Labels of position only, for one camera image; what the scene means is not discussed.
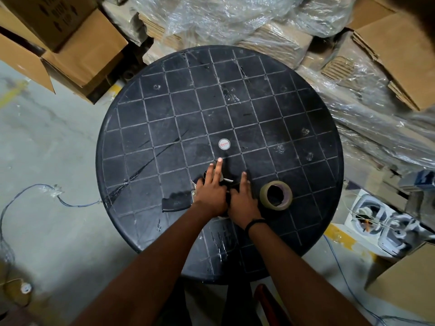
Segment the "person's left hand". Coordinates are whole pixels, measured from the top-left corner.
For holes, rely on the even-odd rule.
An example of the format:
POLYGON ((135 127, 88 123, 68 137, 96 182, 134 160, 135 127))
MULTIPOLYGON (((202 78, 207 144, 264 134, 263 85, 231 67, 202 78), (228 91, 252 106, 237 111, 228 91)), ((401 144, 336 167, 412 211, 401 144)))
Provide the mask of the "person's left hand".
POLYGON ((199 207, 200 211, 208 219, 221 216, 228 208, 226 201, 227 187, 219 185, 222 164, 223 159, 220 157, 215 162, 215 176, 211 184, 205 184, 203 179, 199 179, 197 183, 197 198, 193 205, 199 207))

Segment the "person's right hand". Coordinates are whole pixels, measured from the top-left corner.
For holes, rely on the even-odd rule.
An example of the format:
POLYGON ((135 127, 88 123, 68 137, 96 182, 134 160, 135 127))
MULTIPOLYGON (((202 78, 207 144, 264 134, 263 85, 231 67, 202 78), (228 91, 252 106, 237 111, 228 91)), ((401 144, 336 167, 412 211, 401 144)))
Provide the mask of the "person's right hand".
POLYGON ((258 208, 258 202, 253 198, 251 182, 247 179, 247 173, 242 172, 239 189, 235 190, 231 204, 228 208, 228 216, 242 230, 253 219, 263 219, 258 208))

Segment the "black tape dispenser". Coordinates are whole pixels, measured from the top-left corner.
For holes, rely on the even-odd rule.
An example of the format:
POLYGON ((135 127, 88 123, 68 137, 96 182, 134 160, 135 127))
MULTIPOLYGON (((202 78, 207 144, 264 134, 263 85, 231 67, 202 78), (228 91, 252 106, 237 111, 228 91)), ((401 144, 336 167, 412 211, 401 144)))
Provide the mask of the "black tape dispenser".
MULTIPOLYGON (((175 213, 175 212, 184 211, 184 210, 190 208, 197 198, 198 180, 200 178, 202 178, 203 182, 205 182, 206 175, 207 175, 207 170, 205 170, 202 174, 198 173, 191 180, 192 189, 190 191, 174 192, 174 193, 171 193, 168 198, 162 198, 162 201, 161 201, 162 212, 175 213)), ((226 167, 224 164, 222 165, 219 185, 227 187, 226 201, 227 201, 227 203, 229 203, 230 202, 230 189, 231 188, 238 189, 239 182, 236 181, 236 177, 230 173, 229 168, 226 167)))

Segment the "person's left forearm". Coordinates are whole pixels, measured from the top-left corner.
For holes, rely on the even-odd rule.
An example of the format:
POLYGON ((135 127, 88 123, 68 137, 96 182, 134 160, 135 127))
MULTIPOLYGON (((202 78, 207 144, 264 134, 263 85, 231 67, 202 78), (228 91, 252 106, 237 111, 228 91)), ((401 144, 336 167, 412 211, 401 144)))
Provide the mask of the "person's left forearm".
POLYGON ((219 212, 193 205, 114 278, 70 326, 150 326, 169 298, 203 227, 219 212))

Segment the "person's right forearm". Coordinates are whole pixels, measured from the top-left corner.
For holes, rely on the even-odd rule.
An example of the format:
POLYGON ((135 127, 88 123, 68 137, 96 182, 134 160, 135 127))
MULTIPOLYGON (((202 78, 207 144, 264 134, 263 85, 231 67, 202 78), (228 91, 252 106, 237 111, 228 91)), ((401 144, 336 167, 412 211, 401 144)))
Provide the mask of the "person's right forearm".
POLYGON ((372 326, 340 291, 292 251, 266 223, 252 224, 248 235, 295 326, 372 326))

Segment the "black wristband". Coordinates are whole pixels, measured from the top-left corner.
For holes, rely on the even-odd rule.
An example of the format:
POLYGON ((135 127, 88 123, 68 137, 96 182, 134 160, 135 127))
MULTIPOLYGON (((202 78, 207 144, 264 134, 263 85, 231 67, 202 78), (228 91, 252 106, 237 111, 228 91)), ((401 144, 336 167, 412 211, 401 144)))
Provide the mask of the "black wristband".
POLYGON ((267 222, 267 220, 265 220, 265 219, 253 219, 252 221, 250 221, 247 225, 246 225, 246 227, 245 227, 245 229, 244 229, 244 232, 246 233, 246 235, 248 235, 249 236, 249 230, 255 225, 255 224, 267 224, 268 222, 267 222))

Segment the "brown packing tape roll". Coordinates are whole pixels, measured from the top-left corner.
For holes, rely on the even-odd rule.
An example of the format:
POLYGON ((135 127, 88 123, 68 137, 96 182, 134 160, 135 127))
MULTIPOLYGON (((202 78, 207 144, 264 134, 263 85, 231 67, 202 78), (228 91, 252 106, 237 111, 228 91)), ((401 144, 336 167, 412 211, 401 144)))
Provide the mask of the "brown packing tape roll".
POLYGON ((264 208, 282 211, 291 205, 293 193, 288 184, 275 180, 261 187, 259 199, 264 208))

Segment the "red plastic stool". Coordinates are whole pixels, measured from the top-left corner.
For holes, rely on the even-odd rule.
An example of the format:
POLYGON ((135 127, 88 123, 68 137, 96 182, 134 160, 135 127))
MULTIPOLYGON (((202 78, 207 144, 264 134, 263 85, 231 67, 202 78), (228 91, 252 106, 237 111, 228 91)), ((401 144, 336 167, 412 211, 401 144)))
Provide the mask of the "red plastic stool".
POLYGON ((293 326, 290 318, 266 285, 261 283, 256 287, 254 299, 262 306, 269 326, 293 326))

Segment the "white printed appliance carton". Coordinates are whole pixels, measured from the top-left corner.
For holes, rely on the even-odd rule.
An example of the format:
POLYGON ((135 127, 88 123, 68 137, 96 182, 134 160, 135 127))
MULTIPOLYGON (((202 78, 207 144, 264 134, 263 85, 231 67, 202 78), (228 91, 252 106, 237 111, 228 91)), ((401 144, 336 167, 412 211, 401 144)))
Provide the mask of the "white printed appliance carton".
POLYGON ((400 213, 363 189, 342 193, 347 212, 344 230, 374 254, 401 259, 433 232, 414 217, 400 213))

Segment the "plastic wrapped flat cardboard stack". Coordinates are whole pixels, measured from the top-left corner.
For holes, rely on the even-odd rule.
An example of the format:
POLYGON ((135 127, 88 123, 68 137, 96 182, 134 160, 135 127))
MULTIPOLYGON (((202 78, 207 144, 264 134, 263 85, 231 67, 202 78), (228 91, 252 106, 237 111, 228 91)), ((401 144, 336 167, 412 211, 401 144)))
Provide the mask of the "plastic wrapped flat cardboard stack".
POLYGON ((314 37, 332 37, 351 21, 356 0, 131 1, 163 49, 233 45, 295 69, 314 37))
POLYGON ((400 174, 435 169, 435 105, 408 108, 389 89, 387 72, 351 36, 315 37, 297 73, 328 107, 343 145, 400 174))

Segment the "open brown cardboard box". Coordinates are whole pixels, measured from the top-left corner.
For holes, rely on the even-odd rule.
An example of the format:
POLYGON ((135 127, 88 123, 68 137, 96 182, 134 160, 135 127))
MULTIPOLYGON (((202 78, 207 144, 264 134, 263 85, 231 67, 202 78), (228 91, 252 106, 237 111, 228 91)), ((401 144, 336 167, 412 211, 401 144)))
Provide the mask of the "open brown cardboard box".
POLYGON ((0 60, 52 93, 56 80, 95 104, 127 45, 96 0, 0 0, 0 60))

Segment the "blue and white small box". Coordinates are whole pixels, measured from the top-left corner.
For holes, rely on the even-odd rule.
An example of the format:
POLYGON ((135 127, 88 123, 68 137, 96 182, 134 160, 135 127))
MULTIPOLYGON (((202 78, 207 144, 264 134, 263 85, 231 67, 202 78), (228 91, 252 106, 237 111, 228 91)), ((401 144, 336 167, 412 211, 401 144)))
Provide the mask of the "blue and white small box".
POLYGON ((406 192, 435 191, 435 170, 421 170, 403 176, 398 183, 406 192))

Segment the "closed brown cardboard box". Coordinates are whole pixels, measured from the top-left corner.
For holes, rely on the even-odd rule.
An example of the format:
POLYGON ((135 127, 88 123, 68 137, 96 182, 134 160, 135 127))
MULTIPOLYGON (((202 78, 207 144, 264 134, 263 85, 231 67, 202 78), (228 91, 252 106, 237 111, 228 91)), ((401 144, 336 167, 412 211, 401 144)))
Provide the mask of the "closed brown cardboard box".
POLYGON ((435 322, 435 243, 425 242, 366 286, 366 292, 435 322))

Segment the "folded brown cardboard sheets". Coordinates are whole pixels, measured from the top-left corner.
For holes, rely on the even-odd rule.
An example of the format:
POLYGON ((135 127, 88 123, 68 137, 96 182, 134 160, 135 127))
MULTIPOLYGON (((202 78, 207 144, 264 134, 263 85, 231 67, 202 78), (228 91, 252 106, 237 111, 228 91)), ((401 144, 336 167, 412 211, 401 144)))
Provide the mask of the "folded brown cardboard sheets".
POLYGON ((356 0, 347 27, 399 100, 415 111, 435 105, 435 0, 356 0))

